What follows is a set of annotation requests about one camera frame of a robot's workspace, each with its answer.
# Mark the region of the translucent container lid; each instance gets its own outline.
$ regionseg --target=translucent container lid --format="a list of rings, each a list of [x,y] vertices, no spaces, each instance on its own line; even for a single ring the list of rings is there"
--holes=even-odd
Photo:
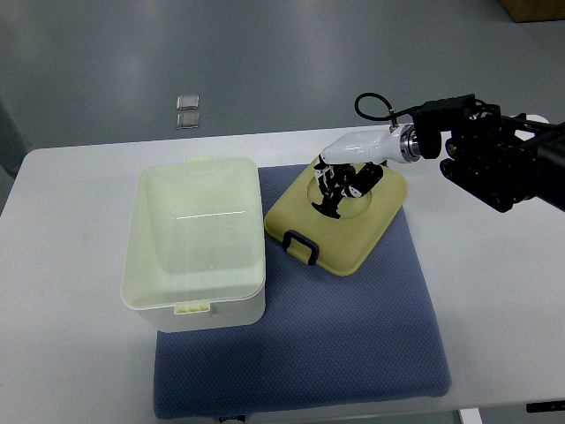
[[[139,177],[122,300],[132,309],[249,299],[265,283],[257,166],[158,165]]]

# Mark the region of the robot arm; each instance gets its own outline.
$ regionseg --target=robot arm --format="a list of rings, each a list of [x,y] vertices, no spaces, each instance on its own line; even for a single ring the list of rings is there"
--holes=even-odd
[[[387,104],[387,117],[372,117],[358,104],[376,97]],[[500,212],[515,203],[539,197],[565,210],[565,123],[544,124],[526,116],[504,117],[498,105],[464,95],[426,102],[394,112],[381,95],[365,93],[355,101],[356,112],[373,121],[392,121],[390,130],[350,132],[325,148],[316,173],[324,194],[322,214],[336,215],[343,197],[360,197],[378,182],[375,170],[386,160],[412,163],[420,156],[435,159],[441,152],[441,132],[451,131],[446,142],[449,159],[440,163],[441,173],[467,192]],[[410,114],[413,124],[399,125],[396,118]],[[516,131],[533,134],[523,141]],[[365,163],[355,173],[352,164]]]

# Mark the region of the dotted blue mat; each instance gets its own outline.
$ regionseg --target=dotted blue mat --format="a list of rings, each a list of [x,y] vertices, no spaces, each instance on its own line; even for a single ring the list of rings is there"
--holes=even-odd
[[[267,211],[305,166],[260,169]],[[266,235],[255,324],[157,335],[157,417],[221,417],[445,395],[432,302],[402,210],[358,272],[308,267]]]

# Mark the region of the plastic storage container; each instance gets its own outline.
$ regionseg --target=plastic storage container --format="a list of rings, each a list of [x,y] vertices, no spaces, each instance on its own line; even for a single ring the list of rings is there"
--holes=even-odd
[[[343,199],[334,219],[313,208],[322,194],[314,162],[279,198],[265,217],[267,233],[304,263],[317,264],[337,276],[361,266],[403,205],[408,188],[402,175],[383,168],[383,177],[364,197]]]
[[[139,177],[122,300],[158,330],[256,322],[265,310],[257,166],[245,158],[158,165]]]

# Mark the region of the black handle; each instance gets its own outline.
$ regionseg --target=black handle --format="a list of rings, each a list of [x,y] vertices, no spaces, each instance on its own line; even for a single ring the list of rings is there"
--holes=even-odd
[[[320,248],[316,243],[311,241],[309,238],[303,236],[298,231],[288,230],[284,233],[282,237],[282,248],[286,252],[290,247],[292,239],[295,239],[298,243],[308,247],[311,251],[310,258],[308,258],[308,265],[315,265],[318,260],[318,255],[320,254]]]

